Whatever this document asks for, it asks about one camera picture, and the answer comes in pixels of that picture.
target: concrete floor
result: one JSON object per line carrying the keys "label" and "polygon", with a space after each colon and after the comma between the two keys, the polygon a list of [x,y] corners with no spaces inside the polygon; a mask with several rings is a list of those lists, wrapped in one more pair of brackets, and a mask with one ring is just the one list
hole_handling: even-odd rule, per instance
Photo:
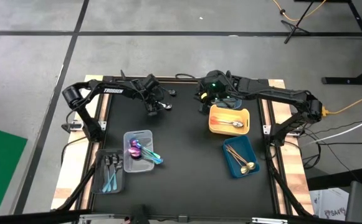
{"label": "concrete floor", "polygon": [[[362,0],[353,1],[362,17]],[[82,0],[0,0],[0,30],[74,30]],[[279,0],[290,17],[307,3]],[[286,31],[272,0],[90,0],[82,30]],[[301,23],[312,32],[359,32],[347,4],[325,4]],[[324,76],[355,77],[362,72],[360,38],[283,37],[79,37],[63,87],[86,74],[197,77],[214,69],[249,78],[284,79],[291,89],[309,89],[329,110],[362,98],[362,86],[322,85]],[[28,138],[26,149],[1,205],[12,212],[42,119],[47,110],[70,37],[0,36],[0,130]],[[50,208],[60,171],[60,152],[68,140],[61,130],[68,106],[59,98],[24,212]],[[362,119],[362,104],[312,126],[328,129]],[[320,137],[337,131],[319,134]],[[362,128],[337,141],[362,141]],[[362,168],[362,146],[333,146],[350,169]],[[303,148],[303,156],[316,152]],[[317,169],[346,169],[327,150]]]}

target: clear plastic tray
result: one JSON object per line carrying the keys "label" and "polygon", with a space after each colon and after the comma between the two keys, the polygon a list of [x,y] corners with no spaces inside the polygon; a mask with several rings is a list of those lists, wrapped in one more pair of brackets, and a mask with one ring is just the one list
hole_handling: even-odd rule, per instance
{"label": "clear plastic tray", "polygon": [[137,138],[139,143],[153,152],[153,133],[149,130],[129,131],[124,134],[124,171],[125,172],[146,172],[151,171],[155,164],[153,161],[132,159],[128,149],[131,147],[130,139]]}

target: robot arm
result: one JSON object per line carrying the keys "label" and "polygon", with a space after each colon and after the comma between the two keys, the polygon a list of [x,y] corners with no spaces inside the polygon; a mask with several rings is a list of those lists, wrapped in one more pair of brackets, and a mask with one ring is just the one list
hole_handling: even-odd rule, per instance
{"label": "robot arm", "polygon": [[[90,90],[90,93],[83,97],[80,90]],[[150,116],[156,115],[159,110],[170,110],[171,105],[160,102],[164,99],[164,93],[168,92],[171,96],[175,96],[174,90],[166,90],[160,86],[159,81],[152,74],[142,80],[125,80],[123,75],[122,80],[114,80],[113,82],[102,82],[90,80],[89,82],[79,82],[70,85],[62,94],[68,106],[79,114],[84,122],[82,127],[89,141],[99,142],[103,139],[103,131],[97,121],[92,118],[85,105],[90,103],[94,96],[101,93],[123,95],[131,99],[139,99],[145,105],[145,108]]]}
{"label": "robot arm", "polygon": [[200,79],[196,98],[202,103],[200,111],[203,113],[207,113],[209,107],[216,102],[229,98],[259,98],[293,105],[297,113],[282,124],[271,125],[270,143],[274,146],[283,146],[287,133],[301,125],[319,122],[322,118],[322,103],[309,91],[271,87],[263,83],[263,80],[232,76],[230,71],[226,74],[218,70],[211,71]]}

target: blue tray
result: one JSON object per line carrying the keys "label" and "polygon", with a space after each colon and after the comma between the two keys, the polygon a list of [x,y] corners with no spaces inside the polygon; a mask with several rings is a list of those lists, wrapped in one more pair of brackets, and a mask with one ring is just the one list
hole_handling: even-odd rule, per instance
{"label": "blue tray", "polygon": [[[225,145],[230,145],[235,149],[235,151],[243,157],[247,162],[254,162],[255,169],[250,170],[247,174],[241,173],[241,167],[233,158],[232,154],[230,154],[227,150]],[[244,177],[247,175],[254,174],[260,170],[260,165],[257,162],[257,158],[255,157],[254,151],[251,147],[249,138],[247,136],[238,136],[230,139],[226,139],[222,146],[225,154],[226,161],[229,166],[229,170],[231,171],[232,176],[235,178]]]}

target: orange bowl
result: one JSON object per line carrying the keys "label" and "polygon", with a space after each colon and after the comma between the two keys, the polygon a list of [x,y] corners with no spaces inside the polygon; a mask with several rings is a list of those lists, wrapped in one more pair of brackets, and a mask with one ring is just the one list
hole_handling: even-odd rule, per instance
{"label": "orange bowl", "polygon": [[[243,123],[243,127],[235,128],[229,124],[215,124],[211,121],[214,117],[216,119],[223,119],[227,121],[241,121]],[[227,134],[231,136],[244,135],[247,134],[250,130],[250,113],[247,109],[232,110],[219,108],[217,105],[212,105],[210,108],[208,126],[210,131],[213,133]]]}

